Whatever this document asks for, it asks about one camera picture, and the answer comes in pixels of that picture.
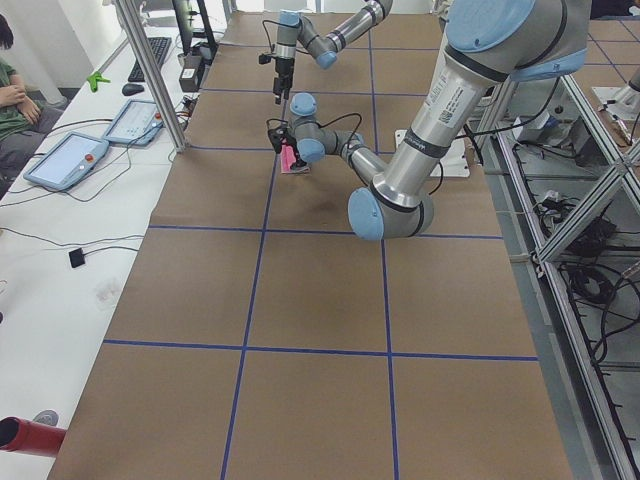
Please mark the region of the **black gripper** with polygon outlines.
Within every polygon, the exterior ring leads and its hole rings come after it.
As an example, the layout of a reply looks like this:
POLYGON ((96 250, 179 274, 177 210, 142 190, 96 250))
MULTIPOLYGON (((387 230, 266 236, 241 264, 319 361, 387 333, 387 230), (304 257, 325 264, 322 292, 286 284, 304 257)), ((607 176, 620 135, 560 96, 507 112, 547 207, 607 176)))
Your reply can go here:
POLYGON ((267 135, 271 145, 275 151, 275 153, 279 156, 282 146, 284 144, 292 146, 296 155, 301 159, 300 154, 297 149, 297 144, 295 139, 288 133, 288 130, 285 127, 276 127, 267 130, 267 135))
POLYGON ((260 65, 266 65, 271 61, 275 62, 275 77, 272 88, 274 101, 276 104, 281 104, 283 100, 289 99, 293 86, 295 59, 278 57, 273 53, 261 53, 258 57, 260 65))

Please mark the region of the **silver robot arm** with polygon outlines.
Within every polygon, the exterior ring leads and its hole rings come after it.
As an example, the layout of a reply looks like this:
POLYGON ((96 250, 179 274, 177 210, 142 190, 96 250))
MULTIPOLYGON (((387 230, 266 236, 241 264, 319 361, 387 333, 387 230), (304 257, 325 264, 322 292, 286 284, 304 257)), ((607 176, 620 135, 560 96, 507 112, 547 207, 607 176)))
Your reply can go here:
POLYGON ((338 53, 358 40, 391 13, 391 0, 366 1, 364 6, 326 35, 320 34, 313 22, 302 13, 281 10, 275 42, 270 51, 259 55, 258 63, 275 62, 272 92, 276 105, 288 100, 294 82, 295 57, 299 49, 310 55, 322 69, 330 68, 338 53))
POLYGON ((442 70, 390 162, 356 134, 318 123, 307 93, 291 97, 290 116, 268 132, 276 152, 284 146, 313 163, 337 155, 363 187, 348 202, 354 233, 370 241, 412 237, 431 224, 434 207, 423 186, 485 92, 506 80, 557 78, 579 70, 587 53, 588 1, 455 1, 441 48, 442 70))

